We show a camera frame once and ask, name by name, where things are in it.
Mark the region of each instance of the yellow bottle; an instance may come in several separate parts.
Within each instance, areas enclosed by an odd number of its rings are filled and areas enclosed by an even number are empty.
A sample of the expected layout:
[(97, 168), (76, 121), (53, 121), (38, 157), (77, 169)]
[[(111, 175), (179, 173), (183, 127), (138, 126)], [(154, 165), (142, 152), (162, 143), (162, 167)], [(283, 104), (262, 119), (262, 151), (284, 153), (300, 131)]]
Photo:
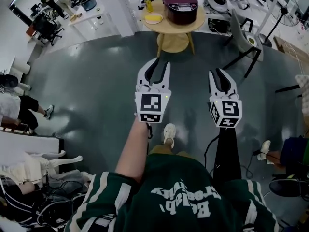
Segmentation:
[(146, 10), (148, 12), (154, 11), (153, 6), (151, 5), (151, 1), (150, 0), (145, 0), (145, 5), (146, 5)]

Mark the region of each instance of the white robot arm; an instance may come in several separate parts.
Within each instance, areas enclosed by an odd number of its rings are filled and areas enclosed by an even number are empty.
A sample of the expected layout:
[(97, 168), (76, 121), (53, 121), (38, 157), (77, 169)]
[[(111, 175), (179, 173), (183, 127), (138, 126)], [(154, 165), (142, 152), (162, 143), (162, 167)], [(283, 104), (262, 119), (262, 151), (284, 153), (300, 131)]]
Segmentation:
[(242, 117), (241, 101), (233, 78), (224, 70), (216, 69), (221, 88), (212, 71), (208, 72), (211, 96), (210, 113), (216, 127), (235, 128)]
[(161, 123), (172, 92), (169, 90), (170, 63), (166, 62), (159, 81), (150, 79), (159, 58), (148, 61), (139, 71), (135, 92), (137, 116), (140, 122)]

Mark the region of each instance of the green t-shirt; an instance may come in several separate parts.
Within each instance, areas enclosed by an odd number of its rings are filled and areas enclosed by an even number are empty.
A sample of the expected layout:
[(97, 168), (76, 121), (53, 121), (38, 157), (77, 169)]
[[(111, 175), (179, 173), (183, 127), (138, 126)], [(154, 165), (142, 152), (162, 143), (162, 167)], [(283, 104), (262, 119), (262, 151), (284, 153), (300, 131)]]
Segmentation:
[(143, 179), (116, 173), (95, 175), (66, 232), (239, 232), (279, 230), (265, 206), (261, 186), (250, 180), (226, 182), (217, 190), (198, 161), (151, 154)]

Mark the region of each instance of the dark red rice cooker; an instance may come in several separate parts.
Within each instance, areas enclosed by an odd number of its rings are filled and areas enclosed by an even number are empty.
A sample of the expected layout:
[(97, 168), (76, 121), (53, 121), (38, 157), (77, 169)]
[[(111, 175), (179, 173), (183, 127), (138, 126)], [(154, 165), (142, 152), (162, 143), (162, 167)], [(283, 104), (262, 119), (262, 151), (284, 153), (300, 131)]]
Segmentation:
[(163, 0), (167, 18), (178, 25), (187, 25), (197, 18), (197, 0)]

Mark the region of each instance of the rice cooker lid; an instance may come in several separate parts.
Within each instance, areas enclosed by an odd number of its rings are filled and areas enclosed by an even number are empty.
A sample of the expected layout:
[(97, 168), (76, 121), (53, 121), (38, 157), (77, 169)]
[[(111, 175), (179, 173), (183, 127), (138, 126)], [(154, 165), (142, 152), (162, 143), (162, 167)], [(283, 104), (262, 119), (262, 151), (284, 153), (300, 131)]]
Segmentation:
[(193, 11), (198, 8), (197, 0), (163, 0), (169, 9), (179, 12)]

